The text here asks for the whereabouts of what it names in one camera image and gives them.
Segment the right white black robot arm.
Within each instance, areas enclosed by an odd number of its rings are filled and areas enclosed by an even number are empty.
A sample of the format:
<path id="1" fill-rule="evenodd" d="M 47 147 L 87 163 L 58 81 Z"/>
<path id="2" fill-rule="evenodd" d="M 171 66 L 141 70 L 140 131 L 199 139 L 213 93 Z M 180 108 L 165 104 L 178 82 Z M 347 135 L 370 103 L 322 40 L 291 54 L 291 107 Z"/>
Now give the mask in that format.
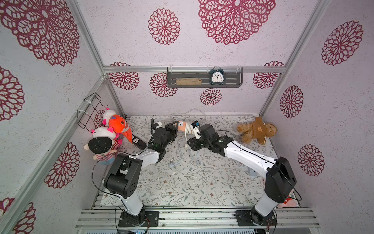
<path id="1" fill-rule="evenodd" d="M 236 160 L 254 170 L 265 179 L 264 194 L 256 202 L 253 214 L 260 217 L 268 216 L 274 208 L 284 203 L 297 184 L 297 180 L 289 161 L 266 157 L 256 153 L 228 136 L 219 136 L 212 125 L 201 126 L 199 122 L 192 123 L 195 137 L 187 144 L 193 151 L 206 148 L 215 154 Z"/>

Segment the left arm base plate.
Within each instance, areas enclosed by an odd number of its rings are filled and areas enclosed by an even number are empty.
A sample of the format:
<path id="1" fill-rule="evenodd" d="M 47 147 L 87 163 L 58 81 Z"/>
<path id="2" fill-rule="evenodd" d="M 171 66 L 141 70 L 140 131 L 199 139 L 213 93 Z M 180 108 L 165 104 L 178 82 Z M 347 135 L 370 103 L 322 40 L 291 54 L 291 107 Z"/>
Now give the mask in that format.
<path id="1" fill-rule="evenodd" d="M 139 215 L 131 215 L 122 212 L 119 218 L 118 227 L 157 227 L 159 221 L 158 211 L 141 211 Z"/>

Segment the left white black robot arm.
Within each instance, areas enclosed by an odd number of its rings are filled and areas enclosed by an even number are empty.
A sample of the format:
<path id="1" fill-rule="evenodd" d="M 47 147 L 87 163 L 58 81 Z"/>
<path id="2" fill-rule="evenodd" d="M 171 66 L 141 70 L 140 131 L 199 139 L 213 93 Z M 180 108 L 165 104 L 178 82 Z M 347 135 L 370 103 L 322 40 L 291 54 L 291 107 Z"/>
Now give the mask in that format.
<path id="1" fill-rule="evenodd" d="M 104 187 L 111 194 L 120 197 L 127 214 L 139 216 L 143 210 L 144 204 L 136 194 L 141 170 L 163 159 L 166 147 L 177 137 L 178 125 L 178 121 L 174 121 L 163 126 L 162 123 L 154 123 L 154 119 L 151 119 L 151 139 L 146 150 L 138 156 L 127 153 L 117 155 L 104 180 Z"/>

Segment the light blue power strip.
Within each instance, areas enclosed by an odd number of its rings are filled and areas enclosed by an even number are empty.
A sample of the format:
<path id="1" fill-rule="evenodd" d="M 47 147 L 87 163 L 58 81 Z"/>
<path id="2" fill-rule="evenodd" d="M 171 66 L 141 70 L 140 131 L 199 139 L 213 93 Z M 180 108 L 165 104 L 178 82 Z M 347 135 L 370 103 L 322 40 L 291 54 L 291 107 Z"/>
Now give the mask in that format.
<path id="1" fill-rule="evenodd" d="M 191 148 L 187 145 L 187 139 L 186 138 L 180 138 L 178 140 L 177 152 L 179 153 L 178 160 L 177 161 L 175 161 L 175 160 L 170 161 L 170 163 L 168 164 L 168 166 L 170 168 L 176 167 L 177 165 L 180 164 L 185 152 L 188 153 L 190 159 L 192 160 L 192 162 L 194 164 L 199 165 L 199 166 L 202 165 L 202 162 L 199 158 L 199 151 L 197 153 L 193 153 Z"/>

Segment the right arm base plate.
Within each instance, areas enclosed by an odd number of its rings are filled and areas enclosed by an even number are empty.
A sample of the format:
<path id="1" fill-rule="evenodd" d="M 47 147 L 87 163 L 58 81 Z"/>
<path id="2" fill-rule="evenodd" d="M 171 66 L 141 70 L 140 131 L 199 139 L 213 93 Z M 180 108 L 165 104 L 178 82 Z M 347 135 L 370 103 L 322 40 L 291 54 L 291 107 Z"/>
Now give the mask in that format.
<path id="1" fill-rule="evenodd" d="M 274 211 L 267 216 L 262 216 L 255 209 L 236 210 L 233 214 L 239 226 L 276 226 L 278 224 Z"/>

